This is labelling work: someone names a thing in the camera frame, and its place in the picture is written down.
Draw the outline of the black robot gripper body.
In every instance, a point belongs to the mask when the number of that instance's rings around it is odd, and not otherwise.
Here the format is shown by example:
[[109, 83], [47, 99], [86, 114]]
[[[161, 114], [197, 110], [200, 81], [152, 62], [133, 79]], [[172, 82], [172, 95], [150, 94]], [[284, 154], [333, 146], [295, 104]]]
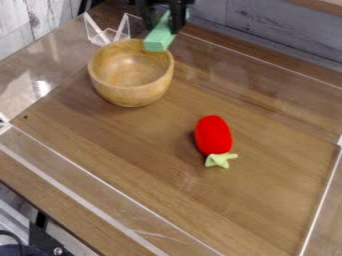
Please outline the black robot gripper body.
[[192, 5], [196, 0], [144, 0], [146, 6], [152, 5], [166, 5], [166, 4], [180, 4], [180, 5]]

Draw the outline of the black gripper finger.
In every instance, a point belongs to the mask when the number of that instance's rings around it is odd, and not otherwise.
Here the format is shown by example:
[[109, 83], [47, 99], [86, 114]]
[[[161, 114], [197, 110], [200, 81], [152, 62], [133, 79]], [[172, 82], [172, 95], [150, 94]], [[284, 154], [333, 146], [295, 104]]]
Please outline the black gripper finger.
[[134, 0], [134, 4], [140, 17], [144, 21], [145, 28], [150, 31], [157, 22], [153, 0]]
[[185, 23], [186, 5], [168, 4], [169, 7], [169, 28], [170, 32], [176, 34]]

